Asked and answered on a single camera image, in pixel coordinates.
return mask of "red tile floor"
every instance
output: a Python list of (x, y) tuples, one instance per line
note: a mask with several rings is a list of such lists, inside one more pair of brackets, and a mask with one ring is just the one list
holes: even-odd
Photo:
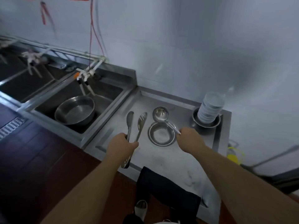
[[(0, 104), (0, 128), (17, 114)], [(29, 120), (0, 142), (0, 210), (11, 223), (39, 223), (100, 161)], [(122, 223), (134, 208), (136, 184), (117, 173), (100, 223)], [(153, 196), (145, 223), (170, 209)], [(225, 206), (219, 223), (235, 223)]]

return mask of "black towel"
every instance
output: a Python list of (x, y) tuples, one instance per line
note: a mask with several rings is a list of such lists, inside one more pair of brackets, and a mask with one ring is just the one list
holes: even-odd
[(201, 198), (187, 192), (174, 182), (144, 167), (137, 181), (137, 188), (142, 188), (161, 203), (166, 204), (183, 216), (195, 218)]

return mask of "floor drain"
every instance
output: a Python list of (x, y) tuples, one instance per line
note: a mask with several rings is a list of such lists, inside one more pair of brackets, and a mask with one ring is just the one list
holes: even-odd
[(24, 122), (26, 122), (26, 119), (16, 117), (8, 124), (6, 124), (4, 127), (2, 127), (0, 129), (0, 141), (4, 139), (7, 135), (9, 135), (11, 132), (13, 132), (16, 128), (21, 126)]

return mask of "stainless steel bowl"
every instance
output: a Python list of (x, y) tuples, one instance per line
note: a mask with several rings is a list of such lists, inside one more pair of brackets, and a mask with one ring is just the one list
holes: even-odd
[(87, 125), (95, 115), (95, 102), (88, 96), (64, 101), (55, 111), (55, 120), (64, 125)]
[(214, 128), (214, 127), (217, 127), (220, 122), (221, 122), (221, 118), (220, 118), (220, 115), (218, 115), (216, 117), (216, 119), (212, 122), (212, 123), (202, 123), (198, 117), (197, 117), (197, 113), (198, 113), (198, 110), (199, 110), (199, 107), (197, 107), (196, 109), (193, 110), (193, 115), (192, 115), (192, 118), (194, 120), (194, 122), (196, 122), (198, 125), (200, 125), (201, 127), (204, 127), (204, 128)]
[(148, 129), (148, 137), (150, 141), (157, 145), (166, 147), (176, 141), (175, 132), (165, 123), (153, 123)]

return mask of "large metal pot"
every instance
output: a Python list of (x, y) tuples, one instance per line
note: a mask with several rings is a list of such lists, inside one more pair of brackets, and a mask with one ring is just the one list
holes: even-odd
[(84, 126), (95, 115), (95, 102), (88, 96), (77, 96), (64, 101), (55, 111), (55, 120), (64, 125)]

